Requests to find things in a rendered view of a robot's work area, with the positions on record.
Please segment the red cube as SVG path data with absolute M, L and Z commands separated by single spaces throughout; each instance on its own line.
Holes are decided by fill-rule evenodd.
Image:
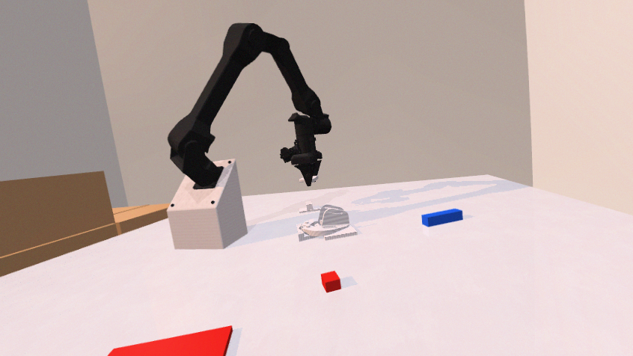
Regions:
M 336 271 L 323 273 L 321 274 L 321 278 L 326 293 L 341 289 L 340 278 Z

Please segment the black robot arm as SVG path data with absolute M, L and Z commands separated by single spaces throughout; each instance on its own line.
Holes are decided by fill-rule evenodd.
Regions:
M 195 183 L 194 190 L 217 185 L 224 167 L 217 167 L 205 155 L 215 140 L 210 127 L 242 69 L 261 52 L 272 54 L 292 92 L 295 109 L 306 114 L 296 112 L 288 119 L 294 122 L 296 136 L 331 131 L 329 115 L 323 114 L 319 97 L 307 86 L 287 40 L 254 23 L 234 23 L 224 40 L 223 56 L 194 108 L 168 134 L 170 160 Z

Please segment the blue rectangular block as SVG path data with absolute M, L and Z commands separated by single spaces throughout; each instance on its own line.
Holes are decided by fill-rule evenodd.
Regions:
M 462 210 L 450 209 L 443 212 L 435 212 L 422 215 L 422 225 L 431 227 L 439 224 L 445 224 L 453 221 L 463 220 Z

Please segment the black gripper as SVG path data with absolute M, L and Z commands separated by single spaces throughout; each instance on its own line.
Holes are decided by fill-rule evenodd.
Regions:
M 291 165 L 302 172 L 306 185 L 311 186 L 313 176 L 317 176 L 322 153 L 316 150 L 314 134 L 296 136 L 300 154 L 291 157 Z

